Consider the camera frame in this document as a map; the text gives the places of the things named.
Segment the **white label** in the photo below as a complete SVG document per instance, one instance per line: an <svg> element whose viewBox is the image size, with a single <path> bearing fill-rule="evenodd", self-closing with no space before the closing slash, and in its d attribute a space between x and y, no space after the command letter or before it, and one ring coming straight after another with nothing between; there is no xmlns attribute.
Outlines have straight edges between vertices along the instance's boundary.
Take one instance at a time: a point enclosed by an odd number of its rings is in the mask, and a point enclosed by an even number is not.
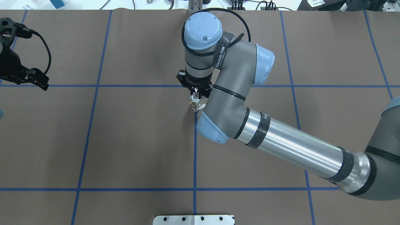
<svg viewBox="0 0 400 225"><path fill-rule="evenodd" d="M311 7L317 7L325 4L324 0L307 0Z"/></svg>

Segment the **black rubber ring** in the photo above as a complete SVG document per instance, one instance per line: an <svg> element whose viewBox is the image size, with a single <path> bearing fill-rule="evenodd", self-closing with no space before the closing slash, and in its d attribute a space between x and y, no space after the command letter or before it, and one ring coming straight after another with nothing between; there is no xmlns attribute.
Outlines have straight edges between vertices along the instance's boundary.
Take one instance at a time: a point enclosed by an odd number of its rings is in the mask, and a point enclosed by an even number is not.
<svg viewBox="0 0 400 225"><path fill-rule="evenodd" d="M357 196L357 195L364 194L365 192L367 192L370 189L370 187L372 186L372 184L375 181L375 177L376 177L376 163L375 163L375 160L369 154L366 154L366 155L367 155L368 159L370 160L370 174L369 174L365 184L358 191L355 191L353 193L349 193L349 195Z"/></svg>
<svg viewBox="0 0 400 225"><path fill-rule="evenodd" d="M226 89L226 88L224 88L224 87L221 87L221 86L218 86L218 85L213 85L213 87L215 88L215 89L218 89L218 90L221 90L221 91L223 91L223 92L225 92L225 93L228 93L228 94L230 94L230 95L233 95L233 96L235 96L236 98L239 98L239 99L242 99L243 101L246 101L246 97L244 97L244 96L242 96L242 95L240 95L240 94L238 94L238 93L236 93L236 92L233 92L233 91L231 91L231 90L229 90L229 89Z"/></svg>
<svg viewBox="0 0 400 225"><path fill-rule="evenodd" d="M393 153L384 151L382 149L377 149L377 148L372 147L372 146L367 146L365 148L365 151L368 152L368 153L380 156L380 157L382 157L384 159L387 159L389 161L392 161L394 163L399 163L400 164L400 156L395 155Z"/></svg>
<svg viewBox="0 0 400 225"><path fill-rule="evenodd" d="M209 67L207 67L207 68L199 69L199 68L196 68L196 67L190 65L187 61L186 61L186 64L189 65L192 69L195 69L195 70L208 70L208 69L210 69L210 68L212 67L212 65L211 65L211 66L209 66Z"/></svg>
<svg viewBox="0 0 400 225"><path fill-rule="evenodd" d="M331 178L326 178L331 183L338 183L346 179L354 167L354 155L346 149L338 146L343 152L343 163L339 171Z"/></svg>
<svg viewBox="0 0 400 225"><path fill-rule="evenodd" d="M242 122L242 125L240 126L240 129L238 131L238 133L236 134L236 136L233 139L238 139L238 137L240 136L240 134L242 133L244 126L246 125L247 119L249 118L250 115L250 109L247 108L246 110L246 115L244 116L244 120Z"/></svg>
<svg viewBox="0 0 400 225"><path fill-rule="evenodd" d="M250 142L246 145L254 149L258 148L264 141L265 135L267 135L268 129L270 128L270 124L271 117L261 112L261 119L260 123L258 124L256 133L254 134Z"/></svg>

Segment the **metal bracket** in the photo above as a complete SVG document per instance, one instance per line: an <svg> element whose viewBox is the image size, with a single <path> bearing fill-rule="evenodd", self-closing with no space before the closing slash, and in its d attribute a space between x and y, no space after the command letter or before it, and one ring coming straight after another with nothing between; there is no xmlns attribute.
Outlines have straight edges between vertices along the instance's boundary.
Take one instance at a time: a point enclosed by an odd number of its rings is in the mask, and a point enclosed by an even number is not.
<svg viewBox="0 0 400 225"><path fill-rule="evenodd" d="M157 216L153 225L235 225L233 215Z"/></svg>
<svg viewBox="0 0 400 225"><path fill-rule="evenodd" d="M203 9L203 0L189 0L189 14Z"/></svg>

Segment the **light blue cap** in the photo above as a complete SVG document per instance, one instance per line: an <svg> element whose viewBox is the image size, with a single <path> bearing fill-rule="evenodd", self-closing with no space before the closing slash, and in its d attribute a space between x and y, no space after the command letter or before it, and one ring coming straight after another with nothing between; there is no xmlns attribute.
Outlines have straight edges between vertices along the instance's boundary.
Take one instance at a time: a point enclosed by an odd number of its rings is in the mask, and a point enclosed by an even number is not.
<svg viewBox="0 0 400 225"><path fill-rule="evenodd" d="M271 72L272 66L275 61L275 55L273 52L259 46L257 47L257 62L256 62L256 76L254 77L255 85L264 84L268 75Z"/></svg>
<svg viewBox="0 0 400 225"><path fill-rule="evenodd" d="M225 144L229 137L215 125L210 118L201 112L200 119L197 122L197 132L210 141Z"/></svg>
<svg viewBox="0 0 400 225"><path fill-rule="evenodd" d="M387 110L394 108L396 106L400 106L400 96L397 98L394 98L390 101L388 107L385 109L385 111L382 112L382 114L384 114Z"/></svg>
<svg viewBox="0 0 400 225"><path fill-rule="evenodd" d="M209 12L195 13L186 20L184 38L190 49L207 49L218 43L221 36L221 21Z"/></svg>

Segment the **blue tape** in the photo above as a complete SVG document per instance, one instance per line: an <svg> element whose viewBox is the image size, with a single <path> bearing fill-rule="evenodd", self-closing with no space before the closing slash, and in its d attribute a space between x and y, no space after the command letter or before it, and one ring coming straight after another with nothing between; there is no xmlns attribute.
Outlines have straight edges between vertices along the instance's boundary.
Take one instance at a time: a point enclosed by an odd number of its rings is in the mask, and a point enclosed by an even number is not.
<svg viewBox="0 0 400 225"><path fill-rule="evenodd" d="M65 6L65 5L64 5L64 2L63 2L62 0L50 0L50 2L53 4L53 6L54 6L56 9Z"/></svg>

